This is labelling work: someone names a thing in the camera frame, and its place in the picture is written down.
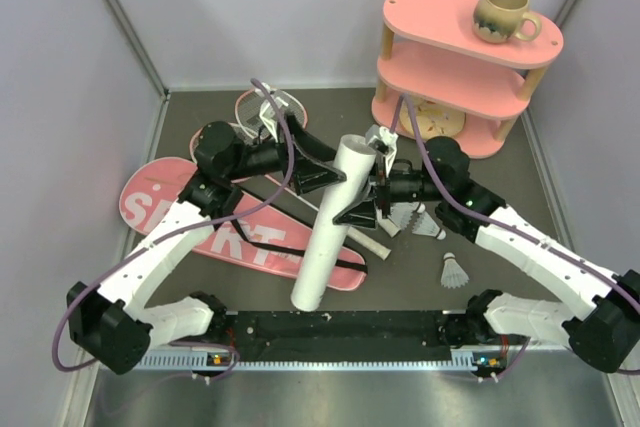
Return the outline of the shuttlecock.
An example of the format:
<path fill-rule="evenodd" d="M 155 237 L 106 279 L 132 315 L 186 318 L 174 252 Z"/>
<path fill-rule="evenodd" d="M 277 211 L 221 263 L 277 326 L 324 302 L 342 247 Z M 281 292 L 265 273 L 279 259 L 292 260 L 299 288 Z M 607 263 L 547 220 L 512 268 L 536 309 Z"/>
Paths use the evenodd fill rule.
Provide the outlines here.
<path fill-rule="evenodd" d="M 413 228 L 412 233 L 415 235 L 431 237 L 436 240 L 444 240 L 446 238 L 446 232 L 441 228 L 436 221 L 429 215 L 428 212 L 422 212 Z"/>
<path fill-rule="evenodd" d="M 426 210 L 422 202 L 404 202 L 398 204 L 397 207 L 405 213 L 422 213 Z"/>
<path fill-rule="evenodd" d="M 399 230 L 406 229 L 411 223 L 412 217 L 414 215 L 415 207 L 412 204 L 396 204 L 391 207 L 390 213 L 388 215 L 388 219 L 392 222 Z"/>

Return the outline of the white shuttlecock tube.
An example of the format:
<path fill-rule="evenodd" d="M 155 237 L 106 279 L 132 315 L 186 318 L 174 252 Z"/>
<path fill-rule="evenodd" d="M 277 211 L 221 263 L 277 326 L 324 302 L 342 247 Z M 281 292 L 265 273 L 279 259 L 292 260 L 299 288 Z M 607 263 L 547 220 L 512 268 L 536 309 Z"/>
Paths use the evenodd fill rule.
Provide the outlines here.
<path fill-rule="evenodd" d="M 290 297 L 298 310 L 309 312 L 319 307 L 348 231 L 347 225 L 336 224 L 334 218 L 359 196 L 375 158 L 375 150 L 363 136 L 349 134 L 340 139 L 333 167 L 346 179 L 323 194 Z"/>

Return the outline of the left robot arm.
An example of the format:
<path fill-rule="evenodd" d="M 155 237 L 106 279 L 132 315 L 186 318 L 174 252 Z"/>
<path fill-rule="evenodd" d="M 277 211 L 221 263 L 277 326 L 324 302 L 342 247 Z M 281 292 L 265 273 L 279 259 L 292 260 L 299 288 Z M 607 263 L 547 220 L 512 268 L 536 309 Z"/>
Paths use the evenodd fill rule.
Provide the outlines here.
<path fill-rule="evenodd" d="M 300 193 L 331 186 L 344 179 L 336 170 L 334 148 L 309 134 L 291 115 L 271 138 L 245 143 L 224 121 L 205 125 L 194 150 L 191 173 L 165 216 L 137 247 L 104 279 L 78 282 L 67 295 L 59 331 L 113 373 L 131 371 L 148 350 L 189 336 L 216 343 L 227 321 L 211 299 L 189 295 L 150 308 L 148 300 L 182 259 L 225 222 L 257 213 L 262 201 L 237 211 L 244 193 L 242 177 L 283 173 Z"/>

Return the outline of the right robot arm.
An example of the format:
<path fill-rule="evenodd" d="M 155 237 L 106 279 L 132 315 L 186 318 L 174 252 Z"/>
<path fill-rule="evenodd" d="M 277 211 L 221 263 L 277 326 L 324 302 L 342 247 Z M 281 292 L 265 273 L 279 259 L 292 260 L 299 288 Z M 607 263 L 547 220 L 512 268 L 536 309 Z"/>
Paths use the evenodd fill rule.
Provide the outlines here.
<path fill-rule="evenodd" d="M 551 342 L 570 349 L 604 373 L 622 372 L 639 341 L 639 274 L 620 275 L 579 257 L 526 221 L 506 201 L 471 179 L 469 157 L 449 137 L 418 145 L 419 170 L 394 167 L 396 138 L 384 129 L 365 138 L 378 159 L 363 198 L 338 218 L 374 222 L 402 202 L 433 202 L 443 226 L 505 259 L 555 296 L 518 298 L 487 290 L 467 306 L 466 327 L 476 341 L 499 334 Z"/>

